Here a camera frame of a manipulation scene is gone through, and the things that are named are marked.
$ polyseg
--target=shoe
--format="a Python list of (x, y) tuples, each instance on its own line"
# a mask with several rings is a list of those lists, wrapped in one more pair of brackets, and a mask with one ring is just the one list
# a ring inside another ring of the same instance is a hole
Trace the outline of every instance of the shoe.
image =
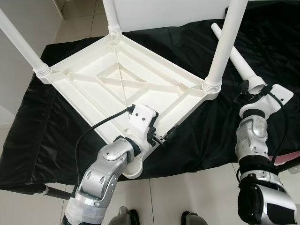
[(186, 225), (187, 223), (187, 215), (189, 214), (189, 211), (185, 211), (181, 215), (181, 225)]
[(129, 210), (131, 225), (140, 225), (139, 215), (136, 210)]

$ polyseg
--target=person's foot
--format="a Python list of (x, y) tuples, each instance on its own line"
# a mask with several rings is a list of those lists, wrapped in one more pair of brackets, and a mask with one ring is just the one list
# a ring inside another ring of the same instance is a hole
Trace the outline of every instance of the person's foot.
[(189, 211), (185, 211), (181, 215), (181, 225), (186, 225), (187, 223), (187, 215), (189, 214)]

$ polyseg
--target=black plastic sheet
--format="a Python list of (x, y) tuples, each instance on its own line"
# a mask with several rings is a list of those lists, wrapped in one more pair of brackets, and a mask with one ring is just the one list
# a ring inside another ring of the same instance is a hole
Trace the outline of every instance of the black plastic sheet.
[[(285, 106), (290, 129), (281, 154), (300, 150), (299, 11), (299, 1), (249, 2), (235, 41), (235, 47), (266, 83), (281, 84), (294, 93)], [(213, 23), (222, 27), (223, 20), (124, 35), (204, 79), (218, 43), (210, 29)], [(52, 66), (98, 39), (48, 45), (42, 60)], [(236, 162), (235, 131), (240, 117), (239, 106), (233, 100), (239, 94), (241, 82), (229, 61), (219, 96), (198, 107), (177, 128), (172, 141), (164, 148), (158, 147), (144, 161), (139, 179), (196, 172)], [(282, 112), (278, 112), (268, 119), (270, 155), (282, 139), (283, 118)], [(4, 144), (0, 188), (51, 182), (74, 184), (75, 144), (88, 127), (54, 87), (42, 84), (33, 76)], [(104, 145), (95, 132), (86, 136), (80, 145), (81, 168), (86, 168)]]

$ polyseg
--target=tile floor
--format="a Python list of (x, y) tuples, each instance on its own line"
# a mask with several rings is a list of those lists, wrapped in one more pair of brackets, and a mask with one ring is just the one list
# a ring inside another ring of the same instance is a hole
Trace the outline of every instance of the tile floor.
[[(68, 0), (62, 12), (66, 20), (61, 24), (55, 43), (108, 33), (102, 0)], [(196, 173), (119, 182), (103, 225), (118, 214), (122, 205), (139, 212), (141, 225), (180, 225), (181, 213), (185, 210), (197, 212), (209, 225), (244, 225), (237, 214), (237, 167), (237, 164), (227, 164)], [(285, 172), (280, 177), (295, 202), (300, 204), (300, 173)], [(51, 186), (69, 192), (73, 189), (62, 184)], [(59, 225), (67, 203), (37, 194), (0, 191), (0, 224)]]
[(65, 21), (60, 25), (55, 43), (108, 34), (108, 23), (102, 0), (67, 0), (62, 14)]

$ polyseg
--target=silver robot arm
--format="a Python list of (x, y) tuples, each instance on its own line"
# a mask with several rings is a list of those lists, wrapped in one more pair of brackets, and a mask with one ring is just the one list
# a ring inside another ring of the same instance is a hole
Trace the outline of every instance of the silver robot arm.
[(297, 224), (297, 208), (271, 163), (266, 145), (267, 118), (281, 108), (293, 93), (276, 84), (260, 99), (241, 108), (243, 118), (236, 131), (235, 153), (240, 165), (238, 214), (252, 225)]
[(158, 113), (145, 105), (133, 105), (126, 136), (104, 146), (86, 170), (75, 197), (70, 198), (64, 225), (98, 225), (116, 188), (118, 177), (138, 155), (148, 154), (158, 143), (153, 127)]
[(67, 205), (65, 214), (71, 225), (102, 223), (118, 177), (139, 151), (130, 142), (119, 138), (99, 151), (96, 161), (85, 172), (75, 198)]

